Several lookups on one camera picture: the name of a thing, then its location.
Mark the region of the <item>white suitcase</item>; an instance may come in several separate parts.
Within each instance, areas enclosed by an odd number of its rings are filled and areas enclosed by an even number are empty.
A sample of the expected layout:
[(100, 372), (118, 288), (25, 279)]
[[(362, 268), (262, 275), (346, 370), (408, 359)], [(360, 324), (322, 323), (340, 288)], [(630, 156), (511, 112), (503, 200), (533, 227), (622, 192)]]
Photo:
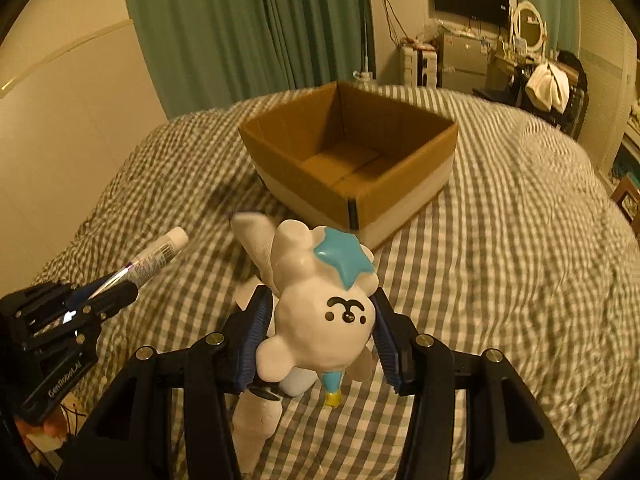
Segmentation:
[(399, 50), (400, 79), (405, 86), (437, 87), (437, 51), (432, 46)]

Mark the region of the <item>dark desk chair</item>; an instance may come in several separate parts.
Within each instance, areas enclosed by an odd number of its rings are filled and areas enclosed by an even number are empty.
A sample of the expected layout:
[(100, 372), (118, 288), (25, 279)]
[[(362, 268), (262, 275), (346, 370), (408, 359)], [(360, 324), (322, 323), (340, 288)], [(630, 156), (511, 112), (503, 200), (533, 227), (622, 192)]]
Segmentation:
[(521, 109), (577, 140), (589, 104), (588, 80), (582, 62), (567, 50), (538, 64), (518, 68)]

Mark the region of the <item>open cardboard box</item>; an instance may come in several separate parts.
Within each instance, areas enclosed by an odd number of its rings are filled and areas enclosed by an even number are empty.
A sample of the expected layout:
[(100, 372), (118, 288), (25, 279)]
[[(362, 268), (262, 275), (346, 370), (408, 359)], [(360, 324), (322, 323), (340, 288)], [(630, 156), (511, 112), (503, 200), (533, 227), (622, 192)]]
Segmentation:
[(380, 247), (447, 184), (458, 124), (376, 91), (334, 82), (240, 127), (269, 192), (308, 226)]

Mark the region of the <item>green curtain left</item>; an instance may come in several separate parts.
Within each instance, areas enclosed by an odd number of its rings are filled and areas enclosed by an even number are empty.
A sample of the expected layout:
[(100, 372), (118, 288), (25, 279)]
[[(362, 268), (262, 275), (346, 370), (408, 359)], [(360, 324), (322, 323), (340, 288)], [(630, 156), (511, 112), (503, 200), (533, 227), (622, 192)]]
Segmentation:
[(126, 0), (165, 114), (374, 70), (369, 0)]

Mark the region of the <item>oval white framed mirror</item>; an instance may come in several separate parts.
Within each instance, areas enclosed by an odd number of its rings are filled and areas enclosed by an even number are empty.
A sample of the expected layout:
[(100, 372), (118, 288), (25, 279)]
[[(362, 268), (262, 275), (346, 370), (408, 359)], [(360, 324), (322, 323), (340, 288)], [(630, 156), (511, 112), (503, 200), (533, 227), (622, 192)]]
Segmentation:
[(510, 41), (518, 53), (541, 54), (547, 40), (547, 26), (540, 12), (528, 0), (520, 2), (511, 15)]

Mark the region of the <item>white sock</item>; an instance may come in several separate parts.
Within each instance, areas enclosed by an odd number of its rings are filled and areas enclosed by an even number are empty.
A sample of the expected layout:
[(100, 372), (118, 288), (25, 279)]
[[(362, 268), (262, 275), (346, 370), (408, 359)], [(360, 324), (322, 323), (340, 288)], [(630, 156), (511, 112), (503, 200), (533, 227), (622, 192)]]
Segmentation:
[(250, 387), (240, 394), (232, 416), (232, 440), (243, 476), (255, 470), (281, 416), (282, 399), (270, 390)]

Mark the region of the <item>white cloth on chair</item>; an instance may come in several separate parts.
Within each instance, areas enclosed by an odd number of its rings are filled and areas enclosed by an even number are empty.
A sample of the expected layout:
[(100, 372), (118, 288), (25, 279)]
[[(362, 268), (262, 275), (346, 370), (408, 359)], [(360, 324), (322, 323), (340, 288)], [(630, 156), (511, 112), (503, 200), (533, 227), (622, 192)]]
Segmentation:
[(570, 100), (570, 80), (559, 66), (544, 62), (528, 78), (525, 93), (537, 110), (563, 114)]

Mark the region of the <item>grey mini fridge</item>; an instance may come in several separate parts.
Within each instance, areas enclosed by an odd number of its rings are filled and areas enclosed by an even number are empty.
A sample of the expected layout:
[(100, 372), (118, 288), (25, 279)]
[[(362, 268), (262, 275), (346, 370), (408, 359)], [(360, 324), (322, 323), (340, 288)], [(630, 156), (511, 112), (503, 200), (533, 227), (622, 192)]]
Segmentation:
[(488, 57), (482, 40), (444, 32), (438, 51), (438, 81), (447, 90), (472, 94), (485, 87)]

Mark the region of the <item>white bear figurine blue star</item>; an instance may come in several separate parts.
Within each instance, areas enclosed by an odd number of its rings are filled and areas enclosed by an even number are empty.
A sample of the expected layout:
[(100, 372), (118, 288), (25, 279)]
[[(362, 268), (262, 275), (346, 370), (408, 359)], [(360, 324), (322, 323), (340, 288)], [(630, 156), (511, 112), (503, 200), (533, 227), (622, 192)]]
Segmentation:
[(230, 226), (258, 270), (235, 289), (235, 302), (246, 308), (260, 285), (273, 300), (267, 338), (257, 347), (259, 378), (287, 396), (321, 382), (326, 405), (336, 408), (345, 375), (363, 382), (372, 373), (367, 343), (378, 289), (372, 252), (352, 233), (275, 222), (261, 212), (238, 212)]

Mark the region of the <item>grey white checked bedspread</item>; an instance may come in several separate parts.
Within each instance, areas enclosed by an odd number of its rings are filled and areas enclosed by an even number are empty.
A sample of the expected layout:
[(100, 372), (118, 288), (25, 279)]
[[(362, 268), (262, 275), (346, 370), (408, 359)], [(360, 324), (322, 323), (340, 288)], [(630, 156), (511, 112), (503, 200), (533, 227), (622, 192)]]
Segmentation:
[[(386, 87), (454, 120), (449, 182), (374, 253), (393, 307), (449, 348), (497, 348), (565, 445), (597, 478), (639, 417), (639, 246), (585, 151), (512, 107), (446, 90)], [(293, 92), (174, 119), (132, 152), (40, 281), (85, 285), (178, 226), (189, 244), (107, 321), (99, 361), (76, 386), (93, 408), (138, 347), (189, 347), (219, 326), (256, 270), (230, 216), (288, 216), (260, 182), (244, 120)]]

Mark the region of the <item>white tube with label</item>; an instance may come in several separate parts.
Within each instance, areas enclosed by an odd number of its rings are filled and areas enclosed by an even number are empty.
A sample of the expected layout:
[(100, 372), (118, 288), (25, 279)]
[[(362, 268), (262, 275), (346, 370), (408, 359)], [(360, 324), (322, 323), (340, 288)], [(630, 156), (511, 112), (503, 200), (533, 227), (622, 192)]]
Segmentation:
[(165, 266), (168, 266), (188, 243), (189, 237), (186, 231), (180, 226), (176, 226), (132, 257), (122, 269), (115, 272), (98, 287), (90, 299), (123, 281), (130, 281), (137, 288), (142, 288)]

